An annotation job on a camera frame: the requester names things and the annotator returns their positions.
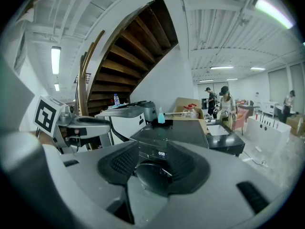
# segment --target concrete floor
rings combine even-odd
[[[247,129],[247,123],[244,125],[244,133]],[[300,172],[305,164],[305,139],[290,134],[289,141],[285,148],[278,152],[259,152],[245,136],[242,135],[241,128],[235,130],[235,133],[246,143],[244,151],[253,158],[253,161],[261,164],[257,165],[249,160],[246,163],[256,169],[258,172],[268,177],[271,181],[282,188],[290,188],[297,181]],[[240,159],[247,159],[247,154],[240,154]]]

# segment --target backpack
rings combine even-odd
[[[213,97],[214,97],[214,105],[216,105],[216,103],[217,103],[217,94],[213,93]]]

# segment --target box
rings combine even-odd
[[[291,126],[291,134],[302,136],[305,132],[305,115],[297,114],[287,118],[286,124]]]
[[[181,117],[181,116],[167,116],[166,119],[172,119],[172,120],[182,120],[182,121],[199,121],[200,126],[205,134],[208,134],[209,131],[206,126],[206,122],[204,120],[203,112],[201,109],[201,101],[198,99],[192,99],[192,98],[183,98],[183,97],[177,97],[176,99],[176,105],[173,110],[174,113],[179,113],[184,110],[184,106],[188,106],[189,104],[195,104],[196,107],[194,110],[199,114],[198,119],[193,118],[187,118],[187,117]]]
[[[201,101],[198,99],[177,97],[176,105],[173,112],[175,113],[182,112],[184,110],[184,106],[188,106],[189,104],[195,104],[196,107],[194,108],[194,110],[199,114],[199,119],[204,119],[203,112],[201,109]]]

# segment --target printer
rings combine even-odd
[[[111,123],[111,131],[100,136],[103,147],[126,142],[129,137],[146,126],[143,109],[139,106],[107,109],[95,117]]]

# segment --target digital display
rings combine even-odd
[[[158,152],[158,155],[160,158],[165,158],[166,157],[166,153],[165,152]]]

